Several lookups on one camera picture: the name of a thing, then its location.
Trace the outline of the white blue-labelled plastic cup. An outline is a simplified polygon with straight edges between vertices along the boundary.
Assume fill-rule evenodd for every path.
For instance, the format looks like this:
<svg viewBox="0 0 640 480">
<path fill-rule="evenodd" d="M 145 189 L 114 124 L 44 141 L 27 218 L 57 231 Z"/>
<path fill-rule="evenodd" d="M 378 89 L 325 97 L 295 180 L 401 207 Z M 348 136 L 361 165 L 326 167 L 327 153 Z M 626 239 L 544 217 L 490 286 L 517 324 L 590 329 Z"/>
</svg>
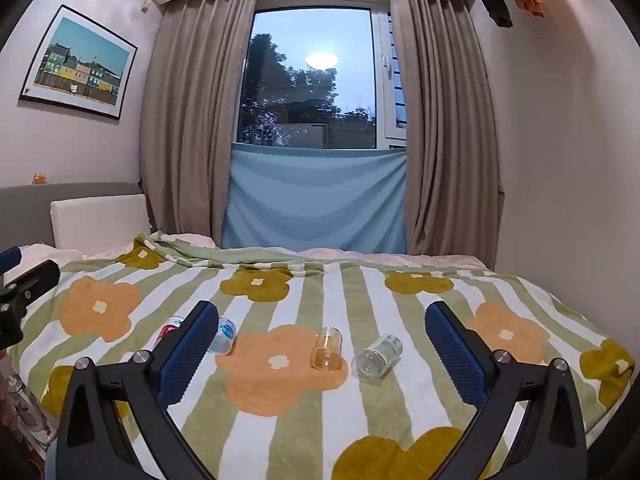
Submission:
<svg viewBox="0 0 640 480">
<path fill-rule="evenodd" d="M 208 351 L 218 354 L 218 356 L 226 356 L 232 351 L 235 338 L 235 324 L 228 318 L 220 318 L 217 333 L 210 343 Z"/>
</svg>

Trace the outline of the clear bottle beside bed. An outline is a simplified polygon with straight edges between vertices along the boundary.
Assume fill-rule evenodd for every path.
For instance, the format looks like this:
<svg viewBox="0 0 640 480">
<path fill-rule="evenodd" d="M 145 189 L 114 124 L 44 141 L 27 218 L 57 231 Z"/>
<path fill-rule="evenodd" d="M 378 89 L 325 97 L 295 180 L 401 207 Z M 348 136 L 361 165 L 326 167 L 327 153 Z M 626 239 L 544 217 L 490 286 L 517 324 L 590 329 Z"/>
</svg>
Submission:
<svg viewBox="0 0 640 480">
<path fill-rule="evenodd" d="M 37 442 L 42 445 L 49 444 L 55 437 L 55 431 L 52 429 L 39 401 L 26 387 L 20 376 L 11 375 L 6 382 L 8 383 L 8 395 L 12 400 L 18 417 L 34 435 Z"/>
</svg>

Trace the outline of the grey bed headboard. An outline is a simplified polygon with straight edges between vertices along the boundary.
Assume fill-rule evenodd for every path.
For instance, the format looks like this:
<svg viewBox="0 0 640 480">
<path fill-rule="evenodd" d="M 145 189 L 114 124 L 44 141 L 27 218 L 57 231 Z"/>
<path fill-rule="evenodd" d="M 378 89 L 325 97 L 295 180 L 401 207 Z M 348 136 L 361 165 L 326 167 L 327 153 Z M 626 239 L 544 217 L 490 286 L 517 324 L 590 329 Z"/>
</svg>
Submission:
<svg viewBox="0 0 640 480">
<path fill-rule="evenodd" d="M 138 194 L 130 182 L 49 183 L 1 189 L 1 249 L 36 243 L 52 245 L 50 205 L 55 200 Z"/>
</svg>

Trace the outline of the white pillow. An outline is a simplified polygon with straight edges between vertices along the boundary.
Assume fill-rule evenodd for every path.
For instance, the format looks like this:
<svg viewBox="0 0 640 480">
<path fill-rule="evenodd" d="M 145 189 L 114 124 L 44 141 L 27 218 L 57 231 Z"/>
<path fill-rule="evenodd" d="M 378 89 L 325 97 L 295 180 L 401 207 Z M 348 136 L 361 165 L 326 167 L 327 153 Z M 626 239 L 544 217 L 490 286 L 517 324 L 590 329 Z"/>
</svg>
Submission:
<svg viewBox="0 0 640 480">
<path fill-rule="evenodd" d="M 85 255 L 106 252 L 151 233 L 143 194 L 55 200 L 50 217 L 54 246 Z"/>
</svg>

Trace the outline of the small orange object on headboard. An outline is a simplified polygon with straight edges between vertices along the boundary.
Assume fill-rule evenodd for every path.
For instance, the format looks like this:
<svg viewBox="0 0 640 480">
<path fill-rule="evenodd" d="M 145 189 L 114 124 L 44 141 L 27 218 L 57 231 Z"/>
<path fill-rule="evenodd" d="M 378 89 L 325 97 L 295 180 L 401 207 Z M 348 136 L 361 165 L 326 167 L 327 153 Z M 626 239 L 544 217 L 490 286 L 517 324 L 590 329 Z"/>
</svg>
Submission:
<svg viewBox="0 0 640 480">
<path fill-rule="evenodd" d="M 34 174 L 32 177 L 33 184 L 46 184 L 48 182 L 48 178 L 45 174 Z"/>
</svg>

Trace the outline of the red-labelled clear water bottle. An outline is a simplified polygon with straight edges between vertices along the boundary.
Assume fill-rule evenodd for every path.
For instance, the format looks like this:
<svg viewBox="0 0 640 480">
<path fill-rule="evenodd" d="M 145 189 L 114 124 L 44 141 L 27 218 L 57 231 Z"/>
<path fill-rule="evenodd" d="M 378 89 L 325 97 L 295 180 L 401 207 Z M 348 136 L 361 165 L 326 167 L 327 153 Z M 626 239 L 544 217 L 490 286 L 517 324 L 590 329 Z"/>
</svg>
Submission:
<svg viewBox="0 0 640 480">
<path fill-rule="evenodd" d="M 156 348 L 168 333 L 172 332 L 173 330 L 178 330 L 178 328 L 183 323 L 183 321 L 184 321 L 184 318 L 178 315 L 173 315 L 170 318 L 168 318 L 163 324 L 163 326 L 160 328 L 160 331 L 158 332 L 157 337 L 155 339 L 153 348 Z"/>
</svg>

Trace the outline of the green-labelled clear glass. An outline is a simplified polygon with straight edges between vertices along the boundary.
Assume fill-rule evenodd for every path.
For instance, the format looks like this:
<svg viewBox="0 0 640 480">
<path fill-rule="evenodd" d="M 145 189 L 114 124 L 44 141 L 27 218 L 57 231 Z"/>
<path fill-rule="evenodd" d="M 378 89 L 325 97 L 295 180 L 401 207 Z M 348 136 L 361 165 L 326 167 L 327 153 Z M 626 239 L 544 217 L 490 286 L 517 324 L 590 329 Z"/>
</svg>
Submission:
<svg viewBox="0 0 640 480">
<path fill-rule="evenodd" d="M 404 346 L 393 334 L 379 336 L 355 358 L 355 370 L 359 378 L 382 379 L 399 361 Z"/>
</svg>

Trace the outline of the framed townscape picture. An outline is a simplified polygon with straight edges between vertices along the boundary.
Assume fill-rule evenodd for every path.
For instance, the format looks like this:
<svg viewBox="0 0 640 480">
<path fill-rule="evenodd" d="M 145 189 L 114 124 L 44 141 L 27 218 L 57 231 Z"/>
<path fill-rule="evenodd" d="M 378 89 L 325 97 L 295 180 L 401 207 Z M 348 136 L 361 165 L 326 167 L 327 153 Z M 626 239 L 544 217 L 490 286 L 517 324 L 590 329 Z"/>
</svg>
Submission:
<svg viewBox="0 0 640 480">
<path fill-rule="evenodd" d="M 62 4 L 30 62 L 20 99 L 119 120 L 138 48 Z"/>
</svg>

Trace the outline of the striped floral bed blanket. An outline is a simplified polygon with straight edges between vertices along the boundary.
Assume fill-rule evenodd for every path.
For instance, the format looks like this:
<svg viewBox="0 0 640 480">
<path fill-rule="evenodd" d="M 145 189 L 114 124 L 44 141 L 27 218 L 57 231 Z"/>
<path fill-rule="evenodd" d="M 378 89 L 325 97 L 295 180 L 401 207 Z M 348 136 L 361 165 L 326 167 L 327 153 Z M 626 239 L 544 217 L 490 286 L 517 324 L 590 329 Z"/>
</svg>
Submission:
<svg viewBox="0 0 640 480">
<path fill-rule="evenodd" d="M 526 363 L 565 360 L 589 442 L 638 380 L 632 355 L 582 314 L 471 256 L 220 249 L 201 235 L 154 233 L 92 256 L 27 245 L 21 269 L 48 259 L 60 281 L 28 309 L 10 360 L 52 415 L 82 356 L 124 362 L 201 300 L 235 324 L 232 351 L 209 353 L 169 410 L 219 479 L 429 476 L 474 413 L 424 330 L 437 300 L 490 348 Z M 343 336 L 339 370 L 310 364 L 326 326 Z M 356 356 L 384 334 L 402 342 L 399 361 L 382 379 L 359 378 Z"/>
</svg>

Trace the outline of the right beige curtain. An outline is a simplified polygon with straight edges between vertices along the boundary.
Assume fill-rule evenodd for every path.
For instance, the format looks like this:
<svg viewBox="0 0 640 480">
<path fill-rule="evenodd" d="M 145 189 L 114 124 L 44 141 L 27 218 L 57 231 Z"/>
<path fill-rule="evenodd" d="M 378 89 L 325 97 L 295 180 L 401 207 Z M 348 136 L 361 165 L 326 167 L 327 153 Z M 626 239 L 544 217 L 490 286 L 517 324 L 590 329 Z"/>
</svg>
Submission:
<svg viewBox="0 0 640 480">
<path fill-rule="evenodd" d="M 413 255 L 496 263 L 503 192 L 484 56 L 465 0 L 390 0 L 407 110 Z"/>
</svg>

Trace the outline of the beige curtain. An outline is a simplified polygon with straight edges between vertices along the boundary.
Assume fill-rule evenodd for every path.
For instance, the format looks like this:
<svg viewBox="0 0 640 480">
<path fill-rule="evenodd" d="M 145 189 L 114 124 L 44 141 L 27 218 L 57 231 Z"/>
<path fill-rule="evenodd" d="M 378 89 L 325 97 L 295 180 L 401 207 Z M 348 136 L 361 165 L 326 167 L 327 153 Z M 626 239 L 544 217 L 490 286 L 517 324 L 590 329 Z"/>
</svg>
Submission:
<svg viewBox="0 0 640 480">
<path fill-rule="evenodd" d="M 503 192 L 484 56 L 465 0 L 390 0 L 407 110 L 413 255 L 496 263 Z"/>
<path fill-rule="evenodd" d="M 143 92 L 140 169 L 157 229 L 221 240 L 257 0 L 166 6 Z"/>
</svg>

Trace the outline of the light blue hanging cloth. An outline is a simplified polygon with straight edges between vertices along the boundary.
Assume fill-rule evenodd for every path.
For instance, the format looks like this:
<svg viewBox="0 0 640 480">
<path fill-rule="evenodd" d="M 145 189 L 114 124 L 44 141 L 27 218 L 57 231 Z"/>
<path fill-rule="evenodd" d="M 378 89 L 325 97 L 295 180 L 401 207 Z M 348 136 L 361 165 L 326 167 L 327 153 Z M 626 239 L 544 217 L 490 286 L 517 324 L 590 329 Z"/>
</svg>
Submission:
<svg viewBox="0 0 640 480">
<path fill-rule="evenodd" d="M 404 150 L 235 143 L 221 246 L 405 254 Z"/>
</svg>

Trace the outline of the left beige curtain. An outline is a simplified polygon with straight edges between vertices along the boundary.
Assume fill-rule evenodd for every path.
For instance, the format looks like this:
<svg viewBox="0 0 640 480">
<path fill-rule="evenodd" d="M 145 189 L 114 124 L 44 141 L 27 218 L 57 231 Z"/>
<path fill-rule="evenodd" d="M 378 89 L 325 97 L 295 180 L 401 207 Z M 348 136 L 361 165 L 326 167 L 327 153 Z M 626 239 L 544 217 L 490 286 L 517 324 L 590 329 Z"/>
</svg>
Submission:
<svg viewBox="0 0 640 480">
<path fill-rule="evenodd" d="M 221 240 L 257 0 L 166 6 L 143 92 L 140 169 L 157 229 Z"/>
</svg>

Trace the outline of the window with white frame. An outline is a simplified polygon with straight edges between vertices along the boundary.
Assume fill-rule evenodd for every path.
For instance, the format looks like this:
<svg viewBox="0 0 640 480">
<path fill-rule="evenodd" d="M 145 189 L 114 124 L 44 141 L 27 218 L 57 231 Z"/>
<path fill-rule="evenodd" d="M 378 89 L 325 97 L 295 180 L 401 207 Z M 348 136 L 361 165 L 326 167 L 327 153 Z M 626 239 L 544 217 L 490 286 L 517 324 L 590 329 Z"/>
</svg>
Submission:
<svg viewBox="0 0 640 480">
<path fill-rule="evenodd" d="M 390 12 L 306 6 L 255 14 L 238 142 L 387 150 L 405 147 L 407 125 Z"/>
</svg>

